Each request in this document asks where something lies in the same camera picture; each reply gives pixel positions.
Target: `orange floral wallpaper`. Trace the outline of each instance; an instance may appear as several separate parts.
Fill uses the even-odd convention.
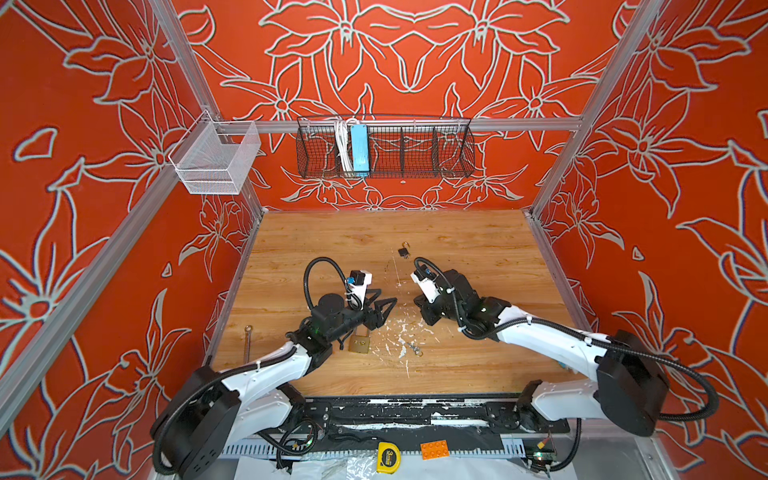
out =
[[[637,2],[176,0],[228,119],[311,114],[578,116]],[[480,134],[478,170],[453,180],[304,180],[289,134],[263,139],[251,180],[280,210],[531,204],[562,131]]]
[[[202,364],[252,226],[238,198],[177,184],[0,440],[0,477],[146,478],[149,428]]]
[[[682,478],[768,475],[768,5],[665,3],[542,223],[596,327],[696,366],[658,429]],[[666,410],[703,405],[669,372]]]
[[[5,2],[0,375],[200,113],[145,0]],[[179,184],[0,439],[0,478],[145,478],[254,219]]]

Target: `wood grain surface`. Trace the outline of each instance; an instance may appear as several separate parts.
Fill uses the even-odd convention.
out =
[[[397,254],[408,242],[411,259]],[[369,354],[336,350],[316,371],[292,382],[305,396],[519,392],[530,380],[577,379],[554,360],[491,340],[473,341],[442,319],[428,327],[413,298],[413,258],[466,275],[480,296],[496,296],[537,316],[572,326],[570,316],[519,210],[268,213],[259,229],[215,369],[243,363],[246,325],[253,326],[251,359],[272,352],[285,332],[309,315],[304,268],[331,257],[345,274],[368,270],[381,298],[398,304],[383,328],[371,332]],[[317,264],[310,278],[314,303],[343,293],[336,271]],[[402,342],[416,342],[417,356]]]

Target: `white mesh basket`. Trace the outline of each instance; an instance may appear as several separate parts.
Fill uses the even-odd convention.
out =
[[[217,133],[219,123],[222,122],[212,121],[210,115],[204,112],[190,129],[201,130],[189,148],[179,149],[170,155],[176,173],[191,194],[238,194],[259,153],[261,138],[256,124],[250,122],[239,144],[229,144],[222,143],[226,135]]]

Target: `yellow tape measure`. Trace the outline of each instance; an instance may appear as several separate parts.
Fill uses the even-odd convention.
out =
[[[395,473],[400,466],[400,450],[394,443],[379,443],[379,461],[376,463],[378,473]]]

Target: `black padlock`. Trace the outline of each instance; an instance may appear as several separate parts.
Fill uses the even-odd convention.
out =
[[[402,248],[397,250],[397,253],[399,253],[400,256],[403,258],[410,258],[411,253],[408,251],[408,247],[410,247],[410,245],[408,245],[408,242],[403,242]]]

